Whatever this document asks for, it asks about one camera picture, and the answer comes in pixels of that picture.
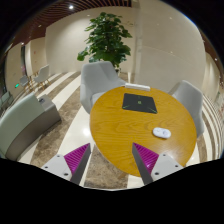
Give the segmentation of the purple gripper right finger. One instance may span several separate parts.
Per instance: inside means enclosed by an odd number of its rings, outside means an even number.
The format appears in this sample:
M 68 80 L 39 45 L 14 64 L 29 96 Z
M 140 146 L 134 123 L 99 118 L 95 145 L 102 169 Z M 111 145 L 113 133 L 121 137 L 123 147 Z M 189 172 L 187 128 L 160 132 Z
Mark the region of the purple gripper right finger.
M 168 154 L 157 154 L 137 143 L 132 144 L 132 154 L 145 185 L 182 169 L 182 166 Z

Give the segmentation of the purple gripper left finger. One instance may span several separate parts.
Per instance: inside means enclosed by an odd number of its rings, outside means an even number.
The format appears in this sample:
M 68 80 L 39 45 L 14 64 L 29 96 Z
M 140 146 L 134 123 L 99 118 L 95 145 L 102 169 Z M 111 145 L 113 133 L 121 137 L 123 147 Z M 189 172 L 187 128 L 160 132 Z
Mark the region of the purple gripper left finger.
M 42 166 L 42 169 L 79 185 L 90 154 L 91 147 L 87 143 L 66 155 L 57 154 L 53 156 Z

